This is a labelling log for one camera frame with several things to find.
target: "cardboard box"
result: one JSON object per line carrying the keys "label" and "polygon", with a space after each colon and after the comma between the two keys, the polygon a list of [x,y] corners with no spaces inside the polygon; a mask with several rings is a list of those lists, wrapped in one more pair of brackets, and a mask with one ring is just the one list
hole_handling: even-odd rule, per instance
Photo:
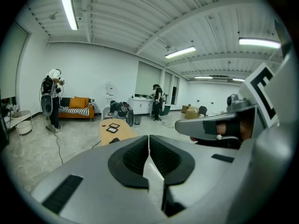
{"label": "cardboard box", "polygon": [[199,108],[195,106],[190,106],[188,110],[186,110],[185,119],[198,119]]}
{"label": "cardboard box", "polygon": [[186,105],[183,105],[182,106],[182,113],[186,113],[186,110],[189,108],[190,105],[186,106]]}

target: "black pillow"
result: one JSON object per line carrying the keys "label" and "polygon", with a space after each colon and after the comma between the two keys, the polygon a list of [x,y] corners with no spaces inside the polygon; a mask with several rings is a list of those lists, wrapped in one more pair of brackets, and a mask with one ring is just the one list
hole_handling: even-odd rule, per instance
{"label": "black pillow", "polygon": [[69,107],[71,98],[61,98],[60,106]]}

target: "fluorescent light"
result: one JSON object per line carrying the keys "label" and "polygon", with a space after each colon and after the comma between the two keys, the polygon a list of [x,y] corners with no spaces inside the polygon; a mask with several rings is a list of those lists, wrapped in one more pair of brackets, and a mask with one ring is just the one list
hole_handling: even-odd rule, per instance
{"label": "fluorescent light", "polygon": [[195,47],[192,46],[192,47],[188,47],[188,48],[185,48],[185,49],[182,49],[182,50],[172,52],[172,53],[166,55],[165,57],[169,59],[169,58],[172,58],[174,56],[178,56],[178,55],[185,54],[185,53],[188,53],[190,51],[195,51],[195,50],[196,50]]}
{"label": "fluorescent light", "polygon": [[237,79],[237,78],[234,78],[233,80],[234,81],[242,81],[242,82],[244,81],[244,79]]}
{"label": "fluorescent light", "polygon": [[213,77],[194,77],[195,79],[213,79]]}
{"label": "fluorescent light", "polygon": [[265,39],[256,39],[256,38],[239,38],[240,45],[256,45],[272,48],[280,48],[280,43],[271,40]]}
{"label": "fluorescent light", "polygon": [[72,30],[78,30],[78,24],[75,18],[73,2],[72,0],[62,0],[62,4],[64,5],[64,11],[69,21]]}

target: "speaker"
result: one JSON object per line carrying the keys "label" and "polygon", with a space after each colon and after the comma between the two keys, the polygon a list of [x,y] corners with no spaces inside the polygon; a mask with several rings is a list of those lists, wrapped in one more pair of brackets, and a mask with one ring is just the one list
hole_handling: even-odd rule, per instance
{"label": "speaker", "polygon": [[50,116],[52,114],[53,103],[52,97],[49,94],[42,95],[42,111],[44,116]]}

